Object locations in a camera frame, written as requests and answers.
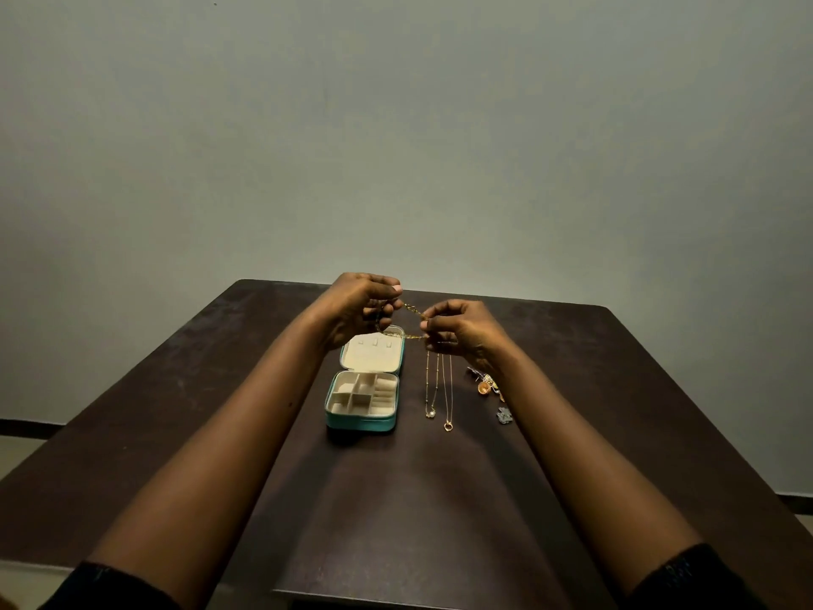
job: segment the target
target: person's left arm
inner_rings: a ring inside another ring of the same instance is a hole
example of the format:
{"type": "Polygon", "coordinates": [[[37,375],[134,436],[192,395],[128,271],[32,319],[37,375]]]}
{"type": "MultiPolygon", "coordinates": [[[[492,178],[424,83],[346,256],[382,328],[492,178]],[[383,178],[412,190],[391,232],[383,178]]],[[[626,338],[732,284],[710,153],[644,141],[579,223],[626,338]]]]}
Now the person's left arm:
{"type": "Polygon", "coordinates": [[[325,353],[390,323],[395,278],[343,274],[274,341],[231,398],[147,482],[88,561],[184,608],[205,605],[325,353]]]}

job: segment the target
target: jewelry box lid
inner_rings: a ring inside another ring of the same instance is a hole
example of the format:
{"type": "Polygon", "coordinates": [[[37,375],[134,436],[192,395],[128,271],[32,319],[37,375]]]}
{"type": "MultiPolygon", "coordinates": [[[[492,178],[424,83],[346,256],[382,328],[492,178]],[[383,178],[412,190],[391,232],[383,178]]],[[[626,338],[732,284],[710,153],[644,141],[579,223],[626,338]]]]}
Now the jewelry box lid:
{"type": "MultiPolygon", "coordinates": [[[[404,330],[397,325],[387,327],[385,332],[403,336],[404,330]]],[[[404,339],[385,336],[379,332],[353,336],[341,348],[339,363],[354,372],[398,372],[403,359],[404,339]]]]}

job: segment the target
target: wall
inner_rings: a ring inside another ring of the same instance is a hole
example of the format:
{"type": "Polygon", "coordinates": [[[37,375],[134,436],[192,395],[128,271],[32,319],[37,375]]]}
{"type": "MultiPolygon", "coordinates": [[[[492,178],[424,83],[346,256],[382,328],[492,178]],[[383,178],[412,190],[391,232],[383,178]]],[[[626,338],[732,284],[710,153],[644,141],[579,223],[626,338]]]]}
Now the wall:
{"type": "Polygon", "coordinates": [[[813,492],[813,0],[2,0],[0,414],[242,277],[610,307],[813,492]]]}

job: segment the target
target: tiled floor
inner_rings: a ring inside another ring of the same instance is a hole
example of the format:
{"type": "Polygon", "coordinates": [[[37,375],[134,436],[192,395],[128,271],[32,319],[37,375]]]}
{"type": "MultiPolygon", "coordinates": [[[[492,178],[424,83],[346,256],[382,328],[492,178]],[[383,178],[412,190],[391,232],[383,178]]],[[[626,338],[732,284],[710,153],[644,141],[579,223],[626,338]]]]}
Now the tiled floor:
{"type": "MultiPolygon", "coordinates": [[[[42,443],[35,439],[0,437],[0,479],[28,458],[42,443]]],[[[796,516],[813,535],[813,516],[796,516]]],[[[15,603],[20,610],[35,610],[57,589],[70,570],[12,564],[0,561],[0,595],[15,603]]],[[[219,586],[209,603],[209,610],[229,608],[263,607],[281,610],[284,603],[276,600],[246,599],[229,589],[219,586]]]]}

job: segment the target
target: jewelry box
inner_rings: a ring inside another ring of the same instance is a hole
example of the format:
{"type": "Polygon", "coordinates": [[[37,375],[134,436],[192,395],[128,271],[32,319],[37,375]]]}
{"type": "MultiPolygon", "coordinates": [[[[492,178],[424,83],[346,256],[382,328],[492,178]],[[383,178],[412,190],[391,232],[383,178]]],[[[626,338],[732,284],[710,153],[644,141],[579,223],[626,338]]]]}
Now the jewelry box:
{"type": "Polygon", "coordinates": [[[333,378],[324,401],[330,428],[382,433],[395,427],[404,331],[391,325],[384,333],[397,335],[362,334],[341,348],[344,370],[333,378]]]}

